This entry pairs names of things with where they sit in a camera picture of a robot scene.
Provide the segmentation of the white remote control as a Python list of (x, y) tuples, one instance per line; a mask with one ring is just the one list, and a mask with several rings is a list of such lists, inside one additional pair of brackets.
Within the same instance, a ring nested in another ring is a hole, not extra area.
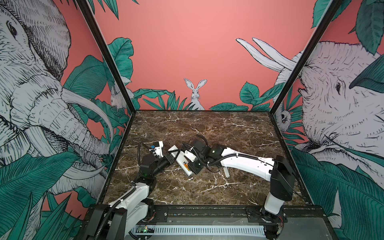
[[(176, 150), (176, 149), (178, 149), (177, 147), (176, 147), (176, 145), (173, 145), (171, 148), (169, 148), (169, 150), (168, 151), (170, 151), (170, 150)], [(181, 150), (180, 151), (180, 153), (177, 155), (177, 156), (172, 156), (172, 157), (178, 157), (177, 158), (177, 162), (178, 162), (178, 164), (180, 165), (180, 167), (183, 169), (183, 171), (186, 173), (186, 175), (187, 176), (191, 176), (192, 174), (193, 174), (193, 172), (189, 169), (187, 169), (185, 166), (184, 166), (184, 164), (187, 164), (188, 165), (188, 160), (184, 157), (184, 152)]]

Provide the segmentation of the white battery cover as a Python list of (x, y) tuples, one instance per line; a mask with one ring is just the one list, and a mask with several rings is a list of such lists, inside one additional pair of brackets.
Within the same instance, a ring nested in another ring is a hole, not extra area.
[(229, 173), (228, 168), (227, 167), (223, 167), (223, 170), (224, 170), (226, 178), (229, 178), (230, 177), (230, 173)]

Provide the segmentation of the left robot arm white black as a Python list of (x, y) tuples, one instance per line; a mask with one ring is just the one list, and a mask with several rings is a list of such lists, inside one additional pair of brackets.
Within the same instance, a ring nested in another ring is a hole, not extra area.
[(138, 160), (139, 171), (130, 189), (112, 203), (94, 207), (90, 221), (85, 227), (83, 240), (123, 240), (141, 220), (151, 218), (153, 201), (147, 197), (154, 190), (156, 175), (171, 166), (181, 155), (181, 150), (157, 154), (155, 150)]

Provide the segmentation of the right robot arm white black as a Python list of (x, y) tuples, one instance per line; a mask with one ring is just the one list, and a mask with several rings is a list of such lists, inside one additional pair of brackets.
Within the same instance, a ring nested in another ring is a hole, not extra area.
[(199, 135), (199, 138), (203, 140), (182, 143), (182, 149), (176, 154), (176, 161), (187, 176), (197, 175), (203, 168), (212, 172), (210, 168), (213, 166), (221, 166), (227, 178), (230, 176), (229, 168), (256, 175), (270, 182), (270, 192), (261, 208), (261, 215), (268, 220), (283, 219), (282, 206), (293, 199), (296, 181), (294, 170), (285, 157), (257, 157), (220, 144), (209, 146), (203, 136)]

